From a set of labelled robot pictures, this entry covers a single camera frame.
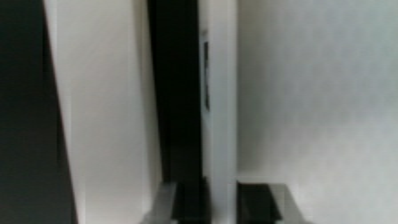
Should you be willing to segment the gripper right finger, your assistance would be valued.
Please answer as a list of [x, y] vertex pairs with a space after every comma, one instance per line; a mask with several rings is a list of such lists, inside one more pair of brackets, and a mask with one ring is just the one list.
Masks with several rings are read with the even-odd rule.
[[238, 184], [237, 224], [311, 224], [285, 184]]

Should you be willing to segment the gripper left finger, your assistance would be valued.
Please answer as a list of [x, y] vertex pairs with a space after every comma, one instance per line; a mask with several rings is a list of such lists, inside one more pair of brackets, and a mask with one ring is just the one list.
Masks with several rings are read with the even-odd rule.
[[189, 217], [183, 212], [183, 190], [176, 182], [159, 186], [153, 206], [141, 224], [208, 224], [207, 215]]

